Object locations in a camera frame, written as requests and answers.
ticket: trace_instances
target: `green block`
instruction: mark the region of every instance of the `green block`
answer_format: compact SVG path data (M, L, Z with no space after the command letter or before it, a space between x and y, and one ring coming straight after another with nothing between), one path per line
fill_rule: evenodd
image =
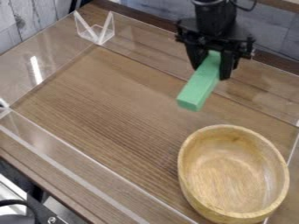
M181 107L199 111L211 91L221 80L221 53L210 51L190 81L187 82L177 101Z

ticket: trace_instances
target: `wooden table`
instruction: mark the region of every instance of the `wooden table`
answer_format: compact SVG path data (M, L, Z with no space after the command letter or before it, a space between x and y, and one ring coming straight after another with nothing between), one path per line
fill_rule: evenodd
M99 6L81 11L90 23L106 19ZM178 183L182 143L197 129L231 123L265 135L287 160L299 79L245 60L193 113L175 103L193 74L183 45L171 32L115 19L105 47L79 38L70 16L0 59L0 94L15 111L0 120L0 155L90 222L209 224ZM51 77L43 84L34 57L42 78ZM299 221L298 150L293 155L290 194L269 223Z

